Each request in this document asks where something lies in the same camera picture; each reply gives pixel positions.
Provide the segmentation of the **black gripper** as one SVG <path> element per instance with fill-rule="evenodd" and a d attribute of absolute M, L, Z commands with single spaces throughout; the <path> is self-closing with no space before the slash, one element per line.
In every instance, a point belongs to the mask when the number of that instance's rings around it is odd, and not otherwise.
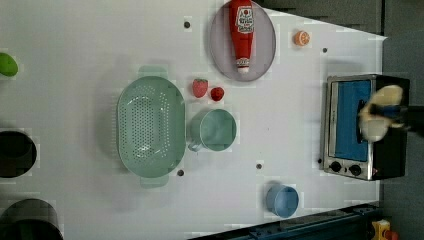
<path fill-rule="evenodd" d="M 414 132 L 423 135 L 424 132 L 424 112 L 422 106 L 389 106 L 389 107 L 371 107 L 373 114 L 388 117 L 397 123 L 403 123 L 402 128 L 397 129 L 403 132 Z"/>

